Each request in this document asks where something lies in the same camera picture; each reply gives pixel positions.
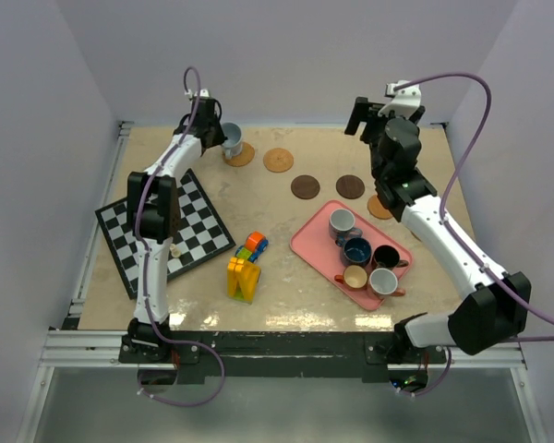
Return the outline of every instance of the beige mug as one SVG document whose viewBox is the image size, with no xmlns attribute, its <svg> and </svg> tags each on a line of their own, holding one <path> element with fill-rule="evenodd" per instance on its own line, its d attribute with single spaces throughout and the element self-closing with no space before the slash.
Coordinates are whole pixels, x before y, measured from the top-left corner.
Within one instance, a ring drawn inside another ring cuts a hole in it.
<svg viewBox="0 0 554 443">
<path fill-rule="evenodd" d="M 367 287 L 378 297 L 402 297 L 406 290 L 398 288 L 398 279 L 386 268 L 377 268 L 369 274 Z"/>
<path fill-rule="evenodd" d="M 367 272 L 357 265 L 347 266 L 343 274 L 335 275 L 334 280 L 351 291 L 360 291 L 367 285 Z"/>
</svg>

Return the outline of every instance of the brown coaster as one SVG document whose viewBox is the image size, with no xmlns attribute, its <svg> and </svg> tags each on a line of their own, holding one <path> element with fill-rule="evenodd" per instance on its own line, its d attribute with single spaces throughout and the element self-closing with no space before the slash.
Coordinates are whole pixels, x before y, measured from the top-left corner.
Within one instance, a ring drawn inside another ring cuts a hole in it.
<svg viewBox="0 0 554 443">
<path fill-rule="evenodd" d="M 294 165 L 294 156 L 289 150 L 274 148 L 267 151 L 262 162 L 272 173 L 284 173 Z"/>
<path fill-rule="evenodd" d="M 367 210 L 376 219 L 388 220 L 391 219 L 391 212 L 381 206 L 378 196 L 371 196 L 367 201 Z"/>
<path fill-rule="evenodd" d="M 252 159 L 255 158 L 255 149 L 252 146 L 250 146 L 248 143 L 244 142 L 242 143 L 242 152 L 240 152 L 240 154 L 228 160 L 225 158 L 225 156 L 222 153 L 222 158 L 226 164 L 229 164 L 230 166 L 234 166 L 235 168 L 238 168 L 240 166 L 245 166 L 250 162 L 252 162 Z"/>
<path fill-rule="evenodd" d="M 298 198 L 309 200 L 320 192 L 320 183 L 311 175 L 300 175 L 292 182 L 292 192 Z"/>
<path fill-rule="evenodd" d="M 342 197 L 353 200 L 363 196 L 363 193 L 366 192 L 366 186 L 359 177 L 343 175 L 336 181 L 336 190 Z"/>
</svg>

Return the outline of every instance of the mug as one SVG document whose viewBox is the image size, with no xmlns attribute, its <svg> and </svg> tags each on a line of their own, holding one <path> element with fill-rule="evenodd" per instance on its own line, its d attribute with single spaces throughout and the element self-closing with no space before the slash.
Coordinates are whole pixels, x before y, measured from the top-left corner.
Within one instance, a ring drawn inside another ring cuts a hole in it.
<svg viewBox="0 0 554 443">
<path fill-rule="evenodd" d="M 355 215 L 350 210 L 334 210 L 329 218 L 329 234 L 334 240 L 337 237 L 360 237 L 363 232 L 355 228 Z"/>
<path fill-rule="evenodd" d="M 359 291 L 367 285 L 367 272 L 357 265 L 351 265 L 344 269 L 343 274 L 335 275 L 334 280 L 351 291 Z"/>
<path fill-rule="evenodd" d="M 400 260 L 400 253 L 391 245 L 382 245 L 376 247 L 371 259 L 371 267 L 377 268 L 406 268 L 409 263 L 406 260 Z"/>
<path fill-rule="evenodd" d="M 357 265 L 361 268 L 367 266 L 371 259 L 371 245 L 362 237 L 337 237 L 337 246 L 341 248 L 341 261 L 345 266 Z"/>
<path fill-rule="evenodd" d="M 242 129 L 236 123 L 222 123 L 222 131 L 227 137 L 222 143 L 223 155 L 230 160 L 242 152 Z"/>
<path fill-rule="evenodd" d="M 398 289 L 398 279 L 386 268 L 378 268 L 369 274 L 367 287 L 378 297 L 402 297 L 406 290 Z"/>
</svg>

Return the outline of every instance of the orange mug handle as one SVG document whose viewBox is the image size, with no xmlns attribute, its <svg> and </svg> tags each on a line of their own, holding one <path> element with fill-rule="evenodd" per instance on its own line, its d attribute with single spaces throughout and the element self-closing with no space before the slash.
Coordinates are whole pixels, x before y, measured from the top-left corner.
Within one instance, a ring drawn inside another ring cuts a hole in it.
<svg viewBox="0 0 554 443">
<path fill-rule="evenodd" d="M 392 297 L 404 297 L 406 295 L 405 289 L 398 289 L 394 293 L 391 293 Z"/>
</svg>

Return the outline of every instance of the black and white checkerboard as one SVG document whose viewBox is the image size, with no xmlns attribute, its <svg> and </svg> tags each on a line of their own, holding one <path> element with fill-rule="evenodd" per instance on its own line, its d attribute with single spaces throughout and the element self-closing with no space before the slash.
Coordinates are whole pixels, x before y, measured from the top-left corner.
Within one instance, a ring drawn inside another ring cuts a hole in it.
<svg viewBox="0 0 554 443">
<path fill-rule="evenodd" d="M 179 258 L 168 257 L 168 281 L 235 246 L 232 236 L 215 211 L 199 180 L 190 169 L 178 186 L 181 224 L 173 243 Z M 129 298 L 138 297 L 138 248 L 127 224 L 127 200 L 123 198 L 96 211 L 104 238 L 126 287 Z"/>
</svg>

